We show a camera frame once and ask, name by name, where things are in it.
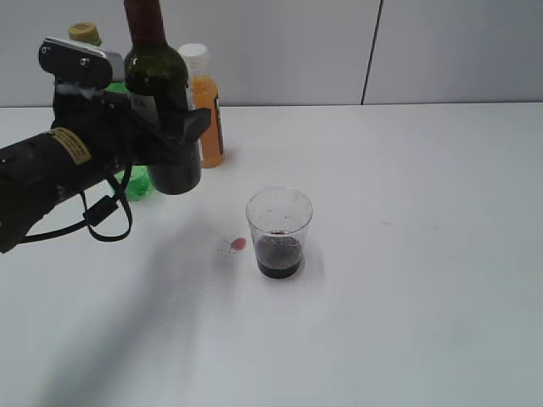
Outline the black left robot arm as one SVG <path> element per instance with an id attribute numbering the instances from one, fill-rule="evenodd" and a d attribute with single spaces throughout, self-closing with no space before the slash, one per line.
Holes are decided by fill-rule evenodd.
<path id="1" fill-rule="evenodd" d="M 209 127 L 208 109 L 168 110 L 151 126 L 127 97 L 106 92 L 76 109 L 64 97 L 52 127 L 1 150 L 1 251 L 22 243 L 62 237 L 85 228 L 100 242 L 127 237 L 104 236 L 95 226 L 123 209 L 133 222 L 126 188 L 135 165 L 157 169 L 155 188 L 167 195 L 194 189 L 200 180 L 197 141 Z M 57 205 L 84 198 L 102 181 L 112 189 L 95 204 L 83 205 L 82 219 L 56 231 L 32 235 L 31 228 Z"/>

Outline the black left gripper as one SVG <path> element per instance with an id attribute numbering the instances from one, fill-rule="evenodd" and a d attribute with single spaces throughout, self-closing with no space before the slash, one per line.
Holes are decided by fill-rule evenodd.
<path id="1" fill-rule="evenodd" d="M 103 93 L 53 96 L 49 165 L 55 170 L 124 170 L 133 164 L 180 164 L 181 153 L 209 128 L 207 108 L 159 115 L 153 125 L 128 96 Z"/>

